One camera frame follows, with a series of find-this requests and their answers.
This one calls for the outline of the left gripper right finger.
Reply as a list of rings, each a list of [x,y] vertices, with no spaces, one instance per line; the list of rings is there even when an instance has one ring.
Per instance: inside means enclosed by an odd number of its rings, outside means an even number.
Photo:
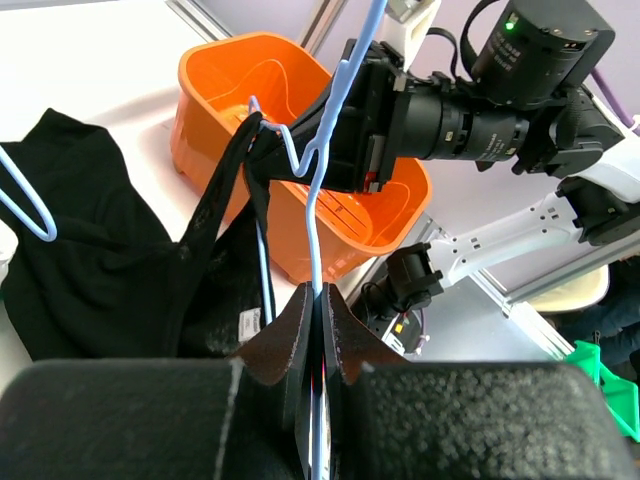
[[[383,429],[376,426],[372,381],[378,367],[407,360],[358,320],[334,284],[321,295],[321,333],[330,423],[330,474],[333,479],[380,479]]]

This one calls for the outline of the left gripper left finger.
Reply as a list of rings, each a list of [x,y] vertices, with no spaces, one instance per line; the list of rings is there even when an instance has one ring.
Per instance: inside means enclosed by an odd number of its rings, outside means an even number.
[[[309,282],[233,354],[243,362],[229,436],[231,479],[307,479],[314,304]]]

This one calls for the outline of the blue hanger with black top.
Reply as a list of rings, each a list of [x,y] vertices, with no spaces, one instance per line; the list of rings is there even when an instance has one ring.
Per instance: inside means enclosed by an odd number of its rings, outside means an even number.
[[[290,179],[325,184],[329,141],[356,66],[384,5],[375,2],[350,57],[339,63],[319,125],[303,151],[290,131],[251,108],[228,143],[183,237],[172,242],[132,228],[152,226],[107,194],[130,189],[109,133],[46,112],[1,158],[55,206],[54,239],[22,240],[4,282],[7,312],[25,311],[38,339],[57,322],[80,359],[38,361],[1,398],[5,479],[308,479],[322,476],[322,377],[329,289],[312,263],[282,314],[227,359],[180,354],[187,317],[231,320],[266,311],[271,278],[266,211],[275,153]]]

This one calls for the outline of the black tank top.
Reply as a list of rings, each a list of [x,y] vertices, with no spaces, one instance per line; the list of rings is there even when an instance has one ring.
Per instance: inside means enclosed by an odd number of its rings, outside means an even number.
[[[46,111],[4,149],[55,221],[55,240],[10,211],[18,247],[2,285],[8,317],[35,360],[223,358],[240,344],[243,313],[262,306],[256,200],[223,216],[243,165],[263,145],[260,118],[226,147],[185,232],[173,240],[130,182],[119,146],[99,126]]]

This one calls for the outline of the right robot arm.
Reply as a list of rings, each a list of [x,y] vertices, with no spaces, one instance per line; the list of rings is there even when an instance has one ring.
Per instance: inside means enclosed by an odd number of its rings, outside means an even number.
[[[245,169],[256,213],[263,313],[274,317],[266,240],[268,185],[306,185],[314,287],[322,282],[315,206],[321,189],[373,193],[401,157],[466,160],[479,171],[512,160],[557,189],[526,210],[451,238],[402,248],[386,277],[363,289],[357,311],[380,319],[425,306],[460,280],[527,253],[570,243],[604,246],[639,229],[639,163],[629,139],[596,105],[584,80],[615,34],[586,1],[511,1],[483,49],[454,39],[465,77],[410,73],[422,34],[394,39],[437,2],[376,1],[349,40],[330,84],[292,124],[263,121]]]

